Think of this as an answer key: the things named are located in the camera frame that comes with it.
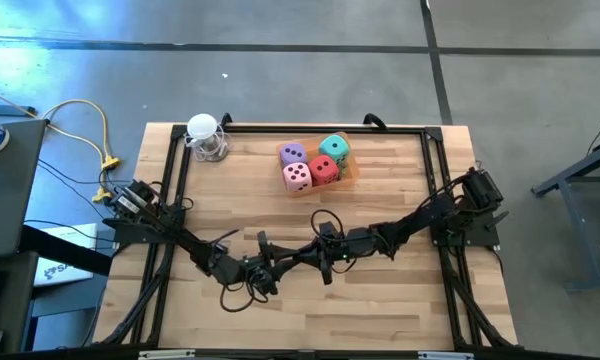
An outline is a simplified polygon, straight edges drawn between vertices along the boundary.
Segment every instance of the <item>dark table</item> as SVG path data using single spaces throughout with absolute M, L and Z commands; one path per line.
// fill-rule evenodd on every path
M 0 152 L 1 350 L 19 352 L 29 321 L 38 257 L 108 275 L 111 258 L 23 226 L 46 127 L 43 120 L 2 124 L 10 133 Z
M 2 352 L 21 351 L 37 265 L 38 254 L 33 252 L 0 259 Z
M 11 139 L 0 152 L 0 257 L 15 254 L 46 123 L 3 124 Z

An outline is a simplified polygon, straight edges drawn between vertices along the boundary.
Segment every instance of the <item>wooden tabletop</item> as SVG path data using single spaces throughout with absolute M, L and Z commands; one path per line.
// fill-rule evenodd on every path
M 170 123 L 150 123 L 140 149 L 135 178 L 161 180 L 171 133 Z M 475 159 L 464 126 L 442 127 L 451 177 L 462 175 Z M 201 239 L 214 239 L 240 229 L 227 240 L 230 255 L 258 253 L 256 234 L 265 230 L 277 245 L 297 248 L 313 238 L 309 215 L 334 211 L 346 229 L 398 220 L 427 197 L 422 151 L 412 135 L 350 134 L 360 178 L 347 189 L 299 198 L 285 195 L 276 145 L 315 134 L 234 134 L 233 150 L 221 163 L 192 159 L 185 196 L 195 202 L 186 227 Z M 438 172 L 436 152 L 432 156 Z M 171 189 L 175 189 L 176 158 Z M 328 221 L 318 217 L 317 222 Z M 98 317 L 94 340 L 109 335 L 138 297 L 147 253 L 133 245 L 114 260 Z M 507 295 L 495 256 L 468 248 L 474 296 L 502 335 L 516 342 Z M 336 268 L 346 264 L 337 264 Z M 160 336 L 160 347 L 448 350 L 449 318 L 437 251 L 429 231 L 412 236 L 391 261 L 376 255 L 360 259 L 344 275 L 334 274 L 325 286 L 320 272 L 299 265 L 278 283 L 279 295 L 267 304 L 254 303 L 240 313 L 219 305 L 222 287 L 201 274 L 178 248 Z M 227 306 L 248 300 L 246 291 L 229 293 Z M 144 337 L 153 314 L 148 306 Z M 469 341 L 466 312 L 459 306 L 463 334 Z

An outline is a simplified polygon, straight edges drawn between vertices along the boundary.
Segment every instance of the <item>teal die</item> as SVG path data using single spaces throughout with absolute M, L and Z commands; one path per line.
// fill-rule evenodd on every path
M 320 154 L 332 158 L 340 170 L 343 170 L 347 164 L 349 144 L 341 136 L 329 135 L 320 144 Z

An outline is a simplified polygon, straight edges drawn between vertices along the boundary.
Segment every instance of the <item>concrete floor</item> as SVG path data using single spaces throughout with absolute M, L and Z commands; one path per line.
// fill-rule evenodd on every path
M 439 46 L 600 48 L 600 0 L 430 4 Z M 426 46 L 423 29 L 418 0 L 0 0 L 0 37 Z M 584 271 L 562 200 L 557 194 L 537 200 L 529 192 L 582 158 L 598 131 L 600 57 L 441 56 L 441 62 L 453 123 L 470 127 L 476 156 L 511 212 L 499 232 L 520 343 L 600 356 L 600 290 L 568 295 L 562 288 Z M 1 94 L 38 109 L 74 97 L 105 109 L 113 151 L 125 162 L 119 179 L 132 176 L 149 121 L 228 111 L 244 122 L 357 123 L 374 112 L 388 123 L 437 125 L 432 79 L 424 54 L 0 49 Z M 55 119 L 100 140 L 100 120 L 89 108 L 67 107 Z M 81 179 L 98 173 L 90 147 L 55 133 L 47 135 L 41 158 Z M 80 191 L 91 196 L 95 187 Z M 99 221 L 43 171 L 27 217 Z M 77 285 L 57 292 L 93 307 L 103 283 L 96 280 L 86 293 Z M 39 323 L 36 348 L 77 345 L 84 330 L 73 340 L 48 334 L 67 322 L 85 328 L 90 320 L 50 319 Z

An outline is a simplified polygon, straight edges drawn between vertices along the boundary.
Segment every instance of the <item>red die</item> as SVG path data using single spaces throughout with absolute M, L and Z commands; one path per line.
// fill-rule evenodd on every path
M 338 179 L 338 165 L 327 155 L 320 155 L 309 162 L 313 186 L 325 185 Z

